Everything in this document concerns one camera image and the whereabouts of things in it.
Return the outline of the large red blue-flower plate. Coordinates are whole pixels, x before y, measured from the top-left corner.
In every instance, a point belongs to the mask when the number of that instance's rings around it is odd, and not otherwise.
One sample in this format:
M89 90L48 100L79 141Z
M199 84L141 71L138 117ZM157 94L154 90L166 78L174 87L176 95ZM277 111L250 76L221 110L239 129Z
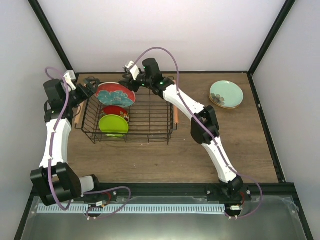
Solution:
M136 102L136 95L133 91L117 82L101 83L95 97L105 106L130 107Z

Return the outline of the small red floral plate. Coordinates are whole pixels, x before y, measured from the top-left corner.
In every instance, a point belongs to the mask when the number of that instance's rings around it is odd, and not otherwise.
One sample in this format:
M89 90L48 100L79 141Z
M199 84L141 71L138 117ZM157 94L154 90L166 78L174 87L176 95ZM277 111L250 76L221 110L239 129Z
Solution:
M100 111L102 116L105 115L117 115L124 118L128 123L130 122L130 115L129 112L124 109L123 107L117 105L109 105L102 108Z

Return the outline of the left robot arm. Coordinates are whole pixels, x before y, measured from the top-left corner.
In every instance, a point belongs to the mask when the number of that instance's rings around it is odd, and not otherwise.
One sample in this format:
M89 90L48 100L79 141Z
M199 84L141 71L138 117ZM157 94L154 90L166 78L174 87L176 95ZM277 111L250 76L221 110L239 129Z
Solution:
M44 104L47 139L43 159L38 169L32 170L30 180L45 206L71 201L85 195L91 202L102 196L99 180L94 175L78 177L68 165L68 141L72 130L74 109L92 97L100 80L85 79L85 84L65 85L51 79L43 84L48 97Z

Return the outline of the light blue plate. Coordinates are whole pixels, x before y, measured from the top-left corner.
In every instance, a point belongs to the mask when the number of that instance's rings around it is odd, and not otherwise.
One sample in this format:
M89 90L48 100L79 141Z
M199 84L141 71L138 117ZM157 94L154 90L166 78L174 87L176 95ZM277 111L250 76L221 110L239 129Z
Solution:
M224 105L226 107L241 105L244 100L242 89L237 84L227 80L215 82L210 87L209 94L220 95L221 98L224 98Z

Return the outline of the beige floral plate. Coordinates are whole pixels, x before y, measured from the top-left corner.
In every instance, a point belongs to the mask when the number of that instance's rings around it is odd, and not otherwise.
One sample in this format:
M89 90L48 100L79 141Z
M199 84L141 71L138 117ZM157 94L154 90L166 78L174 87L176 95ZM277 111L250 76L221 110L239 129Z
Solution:
M208 96L209 96L209 99L211 100L212 103L214 103L215 105L217 105L218 107L221 107L223 109L233 110L233 109L236 109L240 106L240 104L237 104L235 106L225 106L224 98L221 97L220 95L216 96L213 93L209 93Z

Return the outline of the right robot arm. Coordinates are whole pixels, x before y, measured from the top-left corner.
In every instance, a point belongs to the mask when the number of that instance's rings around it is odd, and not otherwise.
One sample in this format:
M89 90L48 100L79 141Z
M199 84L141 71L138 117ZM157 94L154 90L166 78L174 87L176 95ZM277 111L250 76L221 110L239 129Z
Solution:
M236 200L244 183L224 150L215 109L185 94L177 80L164 77L154 58L144 60L142 65L143 69L140 69L133 61L126 63L124 79L119 83L135 93L145 87L187 116L191 122L191 137L206 150L216 168L223 198L229 202Z

